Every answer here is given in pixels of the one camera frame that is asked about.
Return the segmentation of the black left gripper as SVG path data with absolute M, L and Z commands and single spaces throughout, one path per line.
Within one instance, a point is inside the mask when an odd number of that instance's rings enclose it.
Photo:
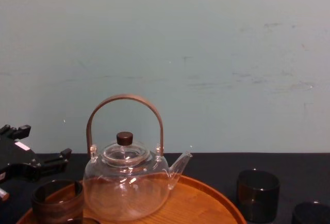
M 72 150 L 39 157 L 20 140 L 29 137 L 30 125 L 18 128 L 10 125 L 1 127 L 1 183 L 11 179 L 38 181 L 41 175 L 54 175 L 65 171 Z

